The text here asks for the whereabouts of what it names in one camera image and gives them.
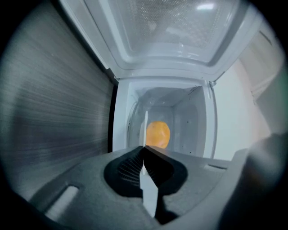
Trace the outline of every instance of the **orange fruit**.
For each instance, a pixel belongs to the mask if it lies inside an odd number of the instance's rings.
[[[165,149],[170,140],[170,129],[165,122],[151,122],[146,129],[146,145]]]

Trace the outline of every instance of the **perforated mesh screen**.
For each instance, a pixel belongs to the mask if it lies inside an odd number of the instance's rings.
[[[226,0],[118,0],[133,50],[143,43],[176,43],[205,49]]]

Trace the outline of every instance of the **white appliance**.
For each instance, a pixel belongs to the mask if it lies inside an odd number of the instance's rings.
[[[262,15],[240,0],[60,2],[119,81],[113,151],[139,144],[148,111],[148,124],[168,124],[167,149],[213,157],[213,86],[259,32]]]

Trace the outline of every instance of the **open microwave door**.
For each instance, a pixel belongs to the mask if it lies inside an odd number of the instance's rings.
[[[241,0],[60,0],[116,78],[216,81],[258,32],[262,15]]]

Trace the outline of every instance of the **orange object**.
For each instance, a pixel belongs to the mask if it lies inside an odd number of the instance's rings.
[[[146,145],[165,149],[170,140],[170,129],[165,122],[151,122],[146,129]]]

